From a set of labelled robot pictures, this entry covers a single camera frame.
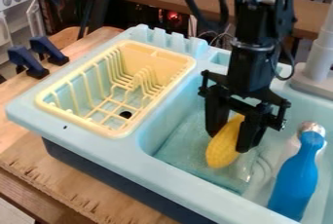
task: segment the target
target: bottle cap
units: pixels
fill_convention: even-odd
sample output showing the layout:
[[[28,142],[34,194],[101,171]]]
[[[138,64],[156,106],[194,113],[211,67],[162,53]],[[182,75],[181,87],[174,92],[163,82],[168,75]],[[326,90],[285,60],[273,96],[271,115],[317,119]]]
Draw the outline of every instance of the bottle cap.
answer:
[[[297,137],[300,138],[302,133],[306,131],[314,131],[320,134],[322,137],[326,136],[325,128],[316,122],[312,121],[303,122],[297,130]]]

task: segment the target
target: dish rack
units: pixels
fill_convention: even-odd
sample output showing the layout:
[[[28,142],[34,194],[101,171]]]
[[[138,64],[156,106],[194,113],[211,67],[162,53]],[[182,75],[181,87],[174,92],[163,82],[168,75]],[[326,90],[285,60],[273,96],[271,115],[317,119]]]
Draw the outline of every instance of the dish rack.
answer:
[[[190,56],[121,41],[38,93],[36,104],[99,134],[124,137],[194,66]]]

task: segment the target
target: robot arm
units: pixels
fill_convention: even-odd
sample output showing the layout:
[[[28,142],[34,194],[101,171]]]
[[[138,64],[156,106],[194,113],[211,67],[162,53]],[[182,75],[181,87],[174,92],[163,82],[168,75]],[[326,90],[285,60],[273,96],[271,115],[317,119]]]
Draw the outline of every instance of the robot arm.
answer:
[[[219,1],[221,21],[217,27],[223,30],[228,7],[226,0]],[[198,20],[207,22],[194,0],[186,2]],[[296,18],[293,0],[235,0],[235,7],[236,34],[228,74],[204,71],[199,95],[205,98],[205,128],[211,136],[228,122],[230,110],[245,116],[237,144],[237,151],[243,153],[259,144],[267,128],[277,131],[284,128],[284,114],[291,104],[273,93],[270,84],[275,76],[280,78],[276,68],[281,52],[289,57],[293,66],[293,58],[282,40],[291,33]],[[208,87],[208,80],[216,84]],[[260,103],[253,106],[235,96],[256,98]],[[273,105],[278,107],[276,115]]]

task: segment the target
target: blue bottle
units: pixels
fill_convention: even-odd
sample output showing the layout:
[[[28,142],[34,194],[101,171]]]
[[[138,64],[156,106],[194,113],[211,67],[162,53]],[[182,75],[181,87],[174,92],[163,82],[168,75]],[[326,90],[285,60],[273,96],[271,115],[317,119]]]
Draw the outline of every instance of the blue bottle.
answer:
[[[315,191],[318,171],[315,153],[324,137],[316,131],[306,131],[300,136],[299,152],[281,167],[267,208],[293,220],[300,221]]]

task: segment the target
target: cable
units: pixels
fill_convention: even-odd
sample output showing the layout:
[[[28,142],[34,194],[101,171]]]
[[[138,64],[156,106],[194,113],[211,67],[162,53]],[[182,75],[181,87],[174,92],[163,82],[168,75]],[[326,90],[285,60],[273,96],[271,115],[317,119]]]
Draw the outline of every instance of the cable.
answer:
[[[217,41],[218,39],[223,38],[224,36],[228,36],[230,38],[233,38],[234,36],[232,36],[231,34],[228,33],[230,26],[231,25],[228,24],[228,26],[226,27],[226,29],[224,30],[224,32],[218,34],[214,39],[212,39],[211,42],[209,43],[209,45],[212,46],[212,44],[214,43],[214,41]]]
[[[185,0],[185,2],[187,3],[187,5],[190,8],[193,15],[198,19],[198,21],[202,22],[207,28],[209,28],[209,29],[222,28],[222,31],[223,31],[223,25],[221,27],[220,24],[216,24],[214,22],[210,22],[205,19],[204,15],[201,13],[201,11],[199,10],[199,8],[194,0]],[[228,7],[225,3],[225,0],[220,0],[221,18],[223,18],[223,14],[226,13],[226,10],[225,10],[226,8],[228,8]]]
[[[208,34],[208,33],[212,33],[212,34],[214,34],[215,36],[218,35],[217,32],[212,31],[212,30],[209,30],[209,31],[206,31],[206,32],[202,32],[200,35],[197,36],[197,38],[200,38],[200,37],[202,37],[203,35]]]
[[[275,65],[273,64],[273,60],[270,58],[271,67],[272,67],[272,70],[274,71],[276,77],[279,80],[286,81],[286,80],[289,80],[295,74],[295,60],[294,60],[294,57],[292,56],[292,54],[284,47],[284,45],[281,42],[279,42],[278,45],[281,47],[283,53],[288,57],[288,59],[290,61],[290,65],[291,65],[290,75],[288,77],[284,77],[284,78],[279,76],[279,74],[277,73],[277,71],[275,69]]]
[[[229,9],[226,4],[226,0],[218,0],[219,5],[220,5],[220,24],[222,27],[222,30],[226,32],[225,28],[228,23],[229,19]]]

